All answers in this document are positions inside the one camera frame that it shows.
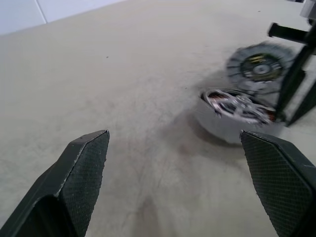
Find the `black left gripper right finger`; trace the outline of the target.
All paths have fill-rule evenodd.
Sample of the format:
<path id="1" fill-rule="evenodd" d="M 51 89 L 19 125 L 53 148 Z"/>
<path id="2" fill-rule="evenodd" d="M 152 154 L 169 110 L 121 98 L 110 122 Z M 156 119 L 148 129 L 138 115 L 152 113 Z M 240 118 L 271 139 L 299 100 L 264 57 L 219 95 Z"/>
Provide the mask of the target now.
<path id="1" fill-rule="evenodd" d="M 292 143 L 242 131 L 252 182 L 280 237 L 316 235 L 316 167 Z"/>

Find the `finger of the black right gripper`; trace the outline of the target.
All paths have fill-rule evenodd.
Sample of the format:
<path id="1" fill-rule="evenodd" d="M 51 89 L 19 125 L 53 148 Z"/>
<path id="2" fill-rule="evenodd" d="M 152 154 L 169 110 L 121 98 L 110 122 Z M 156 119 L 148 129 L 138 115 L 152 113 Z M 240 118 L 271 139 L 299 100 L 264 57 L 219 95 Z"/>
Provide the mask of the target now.
<path id="1" fill-rule="evenodd" d="M 309 83 L 306 72 L 300 71 L 295 81 L 290 84 L 288 94 L 291 97 L 287 106 L 289 112 L 287 126 L 292 126 L 316 109 L 316 79 Z"/>
<path id="2" fill-rule="evenodd" d="M 297 57 L 295 58 L 287 74 L 285 75 L 282 82 L 277 106 L 276 106 L 276 119 L 279 119 L 279 117 L 281 117 L 281 115 L 283 114 L 283 110 L 289 103 L 289 100 L 291 97 L 288 94 L 290 84 L 295 81 L 295 79 L 299 75 L 299 72 L 303 71 L 303 67 L 311 58 L 311 56 L 314 54 L 315 48 L 316 46 L 305 44 L 304 47 L 299 52 L 299 54 L 297 55 Z"/>

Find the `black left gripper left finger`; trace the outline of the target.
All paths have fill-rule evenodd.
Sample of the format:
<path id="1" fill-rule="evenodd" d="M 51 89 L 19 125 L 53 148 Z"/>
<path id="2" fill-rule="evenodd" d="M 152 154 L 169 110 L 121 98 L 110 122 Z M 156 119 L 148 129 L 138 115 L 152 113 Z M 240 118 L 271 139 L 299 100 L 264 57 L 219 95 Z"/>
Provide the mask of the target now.
<path id="1" fill-rule="evenodd" d="M 2 226 L 2 237 L 83 237 L 103 179 L 110 133 L 70 142 L 31 186 Z"/>

